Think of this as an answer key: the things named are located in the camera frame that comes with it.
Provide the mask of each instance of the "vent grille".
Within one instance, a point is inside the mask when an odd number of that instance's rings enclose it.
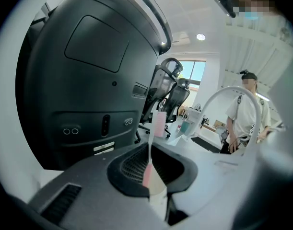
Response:
[[[58,225],[75,201],[80,190],[81,187],[79,186],[67,185],[41,215],[50,222]]]

